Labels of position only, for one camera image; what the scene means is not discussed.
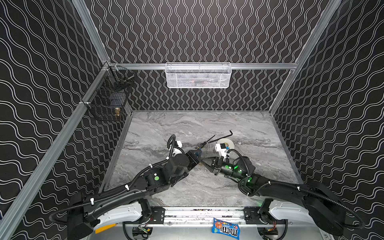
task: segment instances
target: aluminum frame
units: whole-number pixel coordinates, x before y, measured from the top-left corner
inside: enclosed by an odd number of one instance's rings
[[[279,139],[280,139],[280,142],[281,144],[283,145],[283,149],[285,151],[285,154],[287,155],[287,158],[291,164],[291,167],[293,169],[293,172],[295,173],[296,175],[296,178],[297,178],[297,181],[299,184],[304,184],[303,180],[301,179],[301,176],[300,176],[300,173],[299,173],[299,170],[297,169],[296,165],[295,165],[295,162],[293,161],[293,158],[291,156],[291,152],[289,151],[288,149],[288,146],[287,144],[285,143],[285,140],[283,138],[283,135],[281,134],[280,132],[280,129],[279,129],[279,126],[277,125],[276,123],[276,120],[275,120],[275,117],[270,114],[270,117],[271,117],[271,121],[272,121],[272,124],[273,126],[275,127],[275,130],[276,130],[276,133],[277,133],[277,136],[279,136]]]
[[[90,101],[93,92],[102,81],[107,71],[108,64],[104,64],[103,68],[84,94],[82,98],[84,102]],[[87,107],[83,102],[80,102],[56,136],[51,146],[48,148],[47,152],[44,154],[32,175],[28,178],[27,182],[24,184],[16,199],[1,220],[0,240],[9,240],[12,237],[14,231],[21,222],[32,201],[35,199],[36,194],[51,172],[86,111]]]
[[[126,119],[126,121],[124,123],[124,126],[123,126],[123,128],[121,130],[121,134],[120,134],[118,143],[117,143],[117,145],[115,147],[115,150],[113,151],[113,155],[112,155],[111,161],[109,162],[109,166],[108,166],[107,172],[105,173],[103,182],[101,183],[101,186],[100,186],[100,189],[99,189],[99,193],[103,192],[104,189],[108,186],[108,183],[109,183],[109,181],[110,181],[110,179],[111,179],[111,177],[113,175],[113,171],[115,170],[116,164],[118,162],[122,146],[124,145],[125,137],[127,136],[129,126],[131,125],[131,122],[132,122],[132,117],[133,117],[133,113],[131,113],[129,115],[129,117]]]
[[[165,70],[165,63],[113,63],[129,70]],[[296,63],[231,63],[232,70],[296,69]]]
[[[307,42],[305,43],[299,57],[296,60],[297,67],[295,70],[290,71],[286,80],[284,81],[283,85],[280,88],[280,91],[278,92],[275,100],[273,101],[271,107],[270,107],[270,113],[274,115],[280,105],[280,103],[283,101],[286,93],[290,89],[291,85],[295,81],[297,75],[303,68],[304,64],[307,62],[307,59],[309,58],[310,54],[312,53],[312,50],[316,46],[317,42],[319,41],[321,35],[323,34],[325,28],[328,26],[328,23],[330,22],[332,16],[334,15],[335,11],[339,7],[341,3],[341,0],[329,0],[327,3],[327,6],[321,13],[321,16],[312,30],[312,33],[310,37],[308,38]]]
[[[264,225],[253,225],[253,227],[243,227],[241,225],[240,240],[263,240],[258,234],[256,227],[264,227]],[[278,232],[284,231],[283,225],[277,225]],[[126,227],[130,238],[133,236],[131,227]],[[154,226],[151,234],[151,240],[180,240],[180,239],[200,239],[200,240],[230,240],[232,238],[225,237],[222,234],[212,234],[212,225],[209,227],[159,227]],[[125,239],[122,230],[122,224],[111,228],[105,232],[95,234],[92,233],[87,240],[104,240],[104,239]],[[288,225],[287,233],[284,240],[323,240],[319,228],[311,226]]]
[[[247,224],[244,216],[244,207],[163,207],[164,212],[164,223],[163,224],[150,224],[147,227],[208,227],[211,228],[213,224],[213,218],[221,219],[226,222],[237,223],[241,227],[273,227],[273,224]],[[301,219],[291,219],[291,227],[316,227],[314,222],[306,222]],[[129,224],[127,227],[136,227],[138,224]]]
[[[76,8],[77,13],[80,16],[85,29],[88,32],[89,38],[91,39],[91,42],[95,47],[95,50],[97,52],[97,55],[100,61],[102,63],[105,63],[105,62],[109,63],[111,59],[109,58],[107,51],[105,50],[105,46],[101,41],[96,25],[91,18],[91,14],[84,0],[72,0],[72,3]]]

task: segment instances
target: roll of tape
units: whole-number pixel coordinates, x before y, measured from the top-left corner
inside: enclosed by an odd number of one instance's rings
[[[235,148],[235,144],[228,138],[219,139],[216,144],[222,144],[222,143],[225,143],[225,146],[229,147],[229,149]]]

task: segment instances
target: white wire basket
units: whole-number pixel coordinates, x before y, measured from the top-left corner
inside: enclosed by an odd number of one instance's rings
[[[227,88],[230,63],[166,63],[169,88]]]

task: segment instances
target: gray marble table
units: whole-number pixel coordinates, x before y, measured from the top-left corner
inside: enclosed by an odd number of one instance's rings
[[[228,135],[229,130],[235,149],[251,159],[255,173],[298,182],[267,112],[134,112],[108,188],[129,182],[150,163],[165,159],[172,134],[188,151],[214,134]],[[214,143],[203,148],[203,157],[209,156],[218,156]],[[150,197],[151,205],[160,206],[259,206],[262,201],[263,197],[243,195],[236,183],[201,165],[173,188]]]

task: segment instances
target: wall panel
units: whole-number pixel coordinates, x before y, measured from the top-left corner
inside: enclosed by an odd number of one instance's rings
[[[140,70],[129,103],[135,110],[268,111],[289,70],[234,70],[228,88],[168,88],[164,71]],[[119,68],[116,76],[123,78]]]
[[[0,0],[0,219],[101,63],[69,0]]]
[[[76,192],[98,193],[123,125],[98,122],[89,112],[85,114],[12,239],[66,239],[66,226],[48,217],[66,208]]]
[[[292,63],[328,0],[86,0],[115,63]]]
[[[342,1],[275,115],[303,181],[366,221],[340,239],[384,239],[383,33],[384,1]]]

